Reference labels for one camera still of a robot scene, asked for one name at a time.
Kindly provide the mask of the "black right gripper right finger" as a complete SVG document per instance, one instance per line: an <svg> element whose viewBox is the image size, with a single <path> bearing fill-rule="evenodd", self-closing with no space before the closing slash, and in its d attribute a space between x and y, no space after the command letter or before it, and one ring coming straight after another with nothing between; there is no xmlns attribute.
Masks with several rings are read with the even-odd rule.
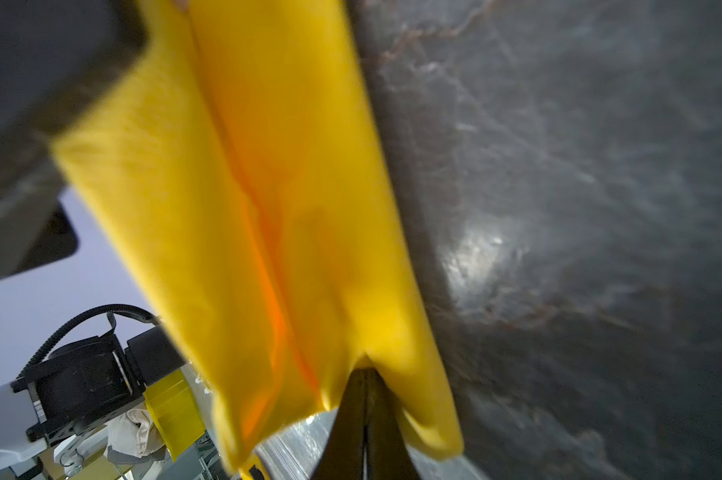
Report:
<svg viewBox="0 0 722 480"><path fill-rule="evenodd" d="M373 369L365 371L365 451L367 478L420 479L394 412L392 394Z"/></svg>

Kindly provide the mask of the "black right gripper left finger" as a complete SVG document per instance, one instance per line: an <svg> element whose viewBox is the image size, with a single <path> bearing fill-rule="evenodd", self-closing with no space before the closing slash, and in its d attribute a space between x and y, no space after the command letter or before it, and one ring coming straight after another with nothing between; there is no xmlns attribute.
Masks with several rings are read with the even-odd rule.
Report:
<svg viewBox="0 0 722 480"><path fill-rule="evenodd" d="M366 378L354 371L347 382L324 452L311 479L364 478Z"/></svg>

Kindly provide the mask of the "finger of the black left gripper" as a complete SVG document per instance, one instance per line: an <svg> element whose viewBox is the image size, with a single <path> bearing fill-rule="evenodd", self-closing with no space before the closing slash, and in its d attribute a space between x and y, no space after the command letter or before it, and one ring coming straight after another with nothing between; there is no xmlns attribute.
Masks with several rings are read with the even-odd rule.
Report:
<svg viewBox="0 0 722 480"><path fill-rule="evenodd" d="M0 280L77 250L50 142L145 42L134 1L0 1Z"/></svg>

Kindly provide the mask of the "yellow paper napkin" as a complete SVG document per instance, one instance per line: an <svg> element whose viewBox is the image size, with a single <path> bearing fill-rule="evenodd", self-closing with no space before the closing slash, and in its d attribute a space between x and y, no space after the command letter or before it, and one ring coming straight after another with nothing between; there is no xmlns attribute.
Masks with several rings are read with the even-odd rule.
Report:
<svg viewBox="0 0 722 480"><path fill-rule="evenodd" d="M212 392L224 465L378 371L405 441L464 441L341 1L141 1L144 54L51 144Z"/></svg>

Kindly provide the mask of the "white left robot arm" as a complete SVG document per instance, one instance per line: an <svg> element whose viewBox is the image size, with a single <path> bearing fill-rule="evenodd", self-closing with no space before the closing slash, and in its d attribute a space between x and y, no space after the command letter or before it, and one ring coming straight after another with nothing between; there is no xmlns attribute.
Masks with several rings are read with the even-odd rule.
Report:
<svg viewBox="0 0 722 480"><path fill-rule="evenodd" d="M50 138L119 80L145 42L132 1L0 1L0 218L33 174L54 172ZM0 471L43 478L43 451L136 406L181 363L143 308L77 315L0 386Z"/></svg>

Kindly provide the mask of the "yellow parts bin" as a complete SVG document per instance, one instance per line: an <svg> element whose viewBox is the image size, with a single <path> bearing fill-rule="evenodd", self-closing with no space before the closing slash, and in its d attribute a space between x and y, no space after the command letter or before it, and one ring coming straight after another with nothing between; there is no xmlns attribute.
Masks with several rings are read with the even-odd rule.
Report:
<svg viewBox="0 0 722 480"><path fill-rule="evenodd" d="M178 369L148 386L144 403L173 460L203 436L206 427L191 387Z"/></svg>

